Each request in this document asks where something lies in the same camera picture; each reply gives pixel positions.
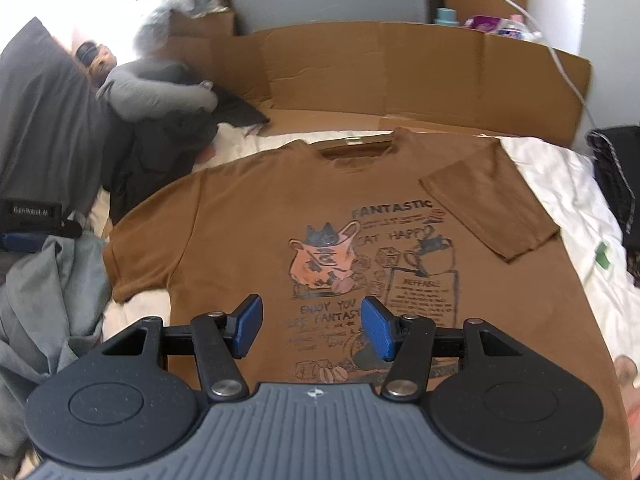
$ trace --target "brown t-shirt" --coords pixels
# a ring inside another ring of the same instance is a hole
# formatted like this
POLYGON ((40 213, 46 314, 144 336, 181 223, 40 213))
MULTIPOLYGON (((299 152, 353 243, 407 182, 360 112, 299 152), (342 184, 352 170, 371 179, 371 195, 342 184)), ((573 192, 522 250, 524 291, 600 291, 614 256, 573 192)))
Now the brown t-shirt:
MULTIPOLYGON (((165 287, 172 323, 187 324, 260 294, 262 329, 239 362, 249 384, 380 384, 390 365, 362 332, 365 295, 440 326, 481 317, 595 389, 591 463, 628 478, 609 353, 558 227, 500 142, 396 130, 332 157, 295 141, 160 190, 111 232, 114 298, 165 287)), ((197 384, 185 358, 170 369, 197 384)), ((440 360, 432 377, 455 369, 440 360)))

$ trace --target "white fabric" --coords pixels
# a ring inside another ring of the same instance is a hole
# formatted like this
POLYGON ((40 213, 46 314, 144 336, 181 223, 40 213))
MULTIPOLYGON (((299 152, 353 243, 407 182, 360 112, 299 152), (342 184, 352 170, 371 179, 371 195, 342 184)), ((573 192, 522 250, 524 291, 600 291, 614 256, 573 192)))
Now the white fabric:
MULTIPOLYGON (((211 168, 254 153, 271 150, 295 139, 306 142, 364 137, 387 132, 315 132, 272 137, 247 135, 240 128, 222 124, 216 136, 216 156, 194 170, 211 168)), ((584 286, 585 293, 612 358, 625 354, 640 364, 640 290, 626 272, 622 233, 596 181, 591 163, 583 155, 532 137, 503 137, 504 149, 553 220, 561 227, 562 240, 584 286), (607 245, 609 269, 595 261, 595 250, 607 245)), ((155 312, 170 311, 165 291, 143 292, 124 305, 112 303, 108 312, 127 324, 155 312)), ((122 329, 122 323, 105 320, 104 337, 122 329)))

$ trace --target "green piece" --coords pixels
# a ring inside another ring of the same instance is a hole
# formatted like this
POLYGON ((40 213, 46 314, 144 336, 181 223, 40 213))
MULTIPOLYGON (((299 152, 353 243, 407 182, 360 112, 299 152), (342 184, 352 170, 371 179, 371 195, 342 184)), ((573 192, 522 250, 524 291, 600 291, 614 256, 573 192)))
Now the green piece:
POLYGON ((607 245, 604 242, 600 242, 596 249, 596 263, 603 269, 609 269, 611 262, 607 258, 607 245))

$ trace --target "t-shirt sleeve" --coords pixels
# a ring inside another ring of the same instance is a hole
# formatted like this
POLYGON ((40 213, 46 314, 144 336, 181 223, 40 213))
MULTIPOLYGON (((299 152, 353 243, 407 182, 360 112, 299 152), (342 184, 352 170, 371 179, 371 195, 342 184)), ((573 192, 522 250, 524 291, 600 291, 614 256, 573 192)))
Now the t-shirt sleeve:
POLYGON ((497 139, 420 181, 506 261, 534 250, 559 230, 497 139))
POLYGON ((102 257, 115 301, 168 288, 193 231, 200 183, 201 175, 196 174, 169 184, 113 228, 102 257))

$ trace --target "power cord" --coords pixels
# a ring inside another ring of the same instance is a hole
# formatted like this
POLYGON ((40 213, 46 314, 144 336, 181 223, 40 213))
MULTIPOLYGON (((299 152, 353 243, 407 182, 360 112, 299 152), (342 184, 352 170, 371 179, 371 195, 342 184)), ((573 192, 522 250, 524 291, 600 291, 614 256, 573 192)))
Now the power cord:
POLYGON ((513 0, 504 0, 504 1, 507 2, 511 7, 516 9, 518 12, 520 12, 523 16, 526 16, 529 19, 529 21, 533 24, 533 26, 536 27, 536 32, 540 34, 540 40, 549 50, 549 53, 551 54, 551 58, 554 60, 556 67, 558 67, 558 72, 560 73, 564 81, 566 81, 566 83, 569 85, 569 88, 574 92, 578 100, 581 102, 593 129, 594 130, 597 129, 596 123, 593 120, 593 115, 591 114, 591 111, 589 110, 589 107, 587 106, 587 103, 584 100, 584 97, 582 97, 582 94, 580 94, 580 91, 576 88, 574 82, 571 81, 571 78, 569 78, 569 76, 565 72, 564 66, 562 66, 562 62, 558 58, 558 54, 556 54, 556 51, 547 43, 546 38, 542 33, 542 30, 540 30, 540 24, 538 23, 538 21, 531 14, 529 14, 529 12, 527 12, 527 9, 524 9, 523 7, 519 6, 513 0))

